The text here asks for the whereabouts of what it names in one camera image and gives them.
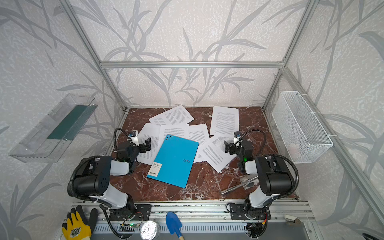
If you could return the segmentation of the teal folder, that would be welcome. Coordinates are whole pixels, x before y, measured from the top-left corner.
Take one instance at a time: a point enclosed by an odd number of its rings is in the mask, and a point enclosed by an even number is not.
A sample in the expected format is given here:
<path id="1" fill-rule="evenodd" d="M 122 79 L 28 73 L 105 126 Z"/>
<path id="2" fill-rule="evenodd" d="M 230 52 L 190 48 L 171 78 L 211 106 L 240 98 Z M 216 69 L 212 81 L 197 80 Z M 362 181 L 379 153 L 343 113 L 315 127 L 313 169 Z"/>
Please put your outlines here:
<path id="1" fill-rule="evenodd" d="M 198 142 L 173 135 L 166 135 L 149 169 L 147 177 L 173 186 L 185 188 L 198 147 Z"/>

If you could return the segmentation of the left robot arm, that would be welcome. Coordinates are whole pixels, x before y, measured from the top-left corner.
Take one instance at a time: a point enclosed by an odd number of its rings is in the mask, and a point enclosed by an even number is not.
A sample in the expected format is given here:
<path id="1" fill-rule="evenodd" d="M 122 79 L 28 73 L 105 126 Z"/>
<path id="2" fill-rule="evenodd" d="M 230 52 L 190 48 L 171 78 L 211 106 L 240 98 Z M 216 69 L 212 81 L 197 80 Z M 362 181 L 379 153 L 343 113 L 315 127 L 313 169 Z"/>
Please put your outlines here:
<path id="1" fill-rule="evenodd" d="M 152 149 L 151 138 L 144 143 L 126 142 L 118 146 L 116 157 L 92 156 L 82 159 L 68 183 L 68 194 L 83 201 L 100 203 L 112 211 L 136 212 L 132 196 L 111 185 L 111 176 L 133 173 L 140 153 Z"/>

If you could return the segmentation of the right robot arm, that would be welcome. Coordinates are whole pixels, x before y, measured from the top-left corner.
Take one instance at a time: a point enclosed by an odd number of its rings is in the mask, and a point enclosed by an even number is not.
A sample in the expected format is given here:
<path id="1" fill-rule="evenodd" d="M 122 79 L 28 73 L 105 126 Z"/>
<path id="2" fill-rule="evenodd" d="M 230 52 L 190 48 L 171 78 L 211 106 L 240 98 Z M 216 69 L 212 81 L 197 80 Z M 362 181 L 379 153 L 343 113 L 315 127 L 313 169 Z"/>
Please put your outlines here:
<path id="1" fill-rule="evenodd" d="M 250 141 L 225 141 L 224 144 L 225 153 L 235 154 L 239 158 L 238 167 L 246 175 L 240 185 L 221 191 L 221 194 L 226 195 L 240 187 L 246 189 L 259 185 L 245 201 L 245 210 L 269 207 L 273 201 L 288 197 L 297 189 L 300 175 L 290 159 L 278 154 L 253 157 Z"/>

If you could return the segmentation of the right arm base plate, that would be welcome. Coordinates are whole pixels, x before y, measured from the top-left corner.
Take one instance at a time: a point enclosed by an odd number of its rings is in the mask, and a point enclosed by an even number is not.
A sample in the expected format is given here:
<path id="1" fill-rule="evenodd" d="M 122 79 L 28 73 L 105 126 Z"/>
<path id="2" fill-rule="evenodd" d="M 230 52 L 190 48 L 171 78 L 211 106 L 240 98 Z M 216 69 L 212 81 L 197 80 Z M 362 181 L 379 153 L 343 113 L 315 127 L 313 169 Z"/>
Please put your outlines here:
<path id="1" fill-rule="evenodd" d="M 268 207 L 253 208 L 246 202 L 242 204 L 229 203 L 227 210 L 230 212 L 231 220 L 269 221 L 272 218 Z"/>

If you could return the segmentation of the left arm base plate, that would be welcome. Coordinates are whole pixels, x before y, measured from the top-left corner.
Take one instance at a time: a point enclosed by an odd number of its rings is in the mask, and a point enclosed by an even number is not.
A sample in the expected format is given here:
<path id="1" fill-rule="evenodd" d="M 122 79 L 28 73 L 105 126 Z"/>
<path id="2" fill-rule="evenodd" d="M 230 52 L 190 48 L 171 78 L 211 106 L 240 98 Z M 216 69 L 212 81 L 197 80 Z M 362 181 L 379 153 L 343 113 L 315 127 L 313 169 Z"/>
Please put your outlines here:
<path id="1" fill-rule="evenodd" d="M 135 209 L 124 207 L 112 210 L 109 215 L 110 221 L 148 221 L 151 214 L 152 205 L 139 204 L 135 205 Z"/>

